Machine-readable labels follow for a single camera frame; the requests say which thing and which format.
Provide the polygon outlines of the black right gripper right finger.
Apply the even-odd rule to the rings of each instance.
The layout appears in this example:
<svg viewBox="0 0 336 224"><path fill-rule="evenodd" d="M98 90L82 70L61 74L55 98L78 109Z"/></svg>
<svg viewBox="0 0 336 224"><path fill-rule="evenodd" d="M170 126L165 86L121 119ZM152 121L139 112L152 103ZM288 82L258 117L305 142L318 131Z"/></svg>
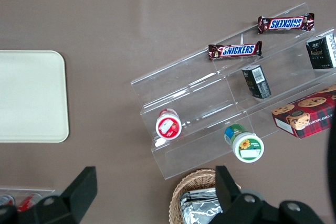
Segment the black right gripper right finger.
<svg viewBox="0 0 336 224"><path fill-rule="evenodd" d="M216 166L215 188L222 212L210 223L323 223L300 201L286 200L276 208L252 193L242 193L225 166Z"/></svg>

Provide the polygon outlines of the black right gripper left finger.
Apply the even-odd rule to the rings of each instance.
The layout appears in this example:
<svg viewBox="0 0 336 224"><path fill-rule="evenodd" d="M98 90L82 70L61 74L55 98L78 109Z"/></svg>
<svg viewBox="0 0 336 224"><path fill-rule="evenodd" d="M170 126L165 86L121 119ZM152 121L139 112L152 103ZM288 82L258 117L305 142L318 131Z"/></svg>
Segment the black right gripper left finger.
<svg viewBox="0 0 336 224"><path fill-rule="evenodd" d="M64 190L1 189L1 223L80 223L98 191L88 166Z"/></svg>

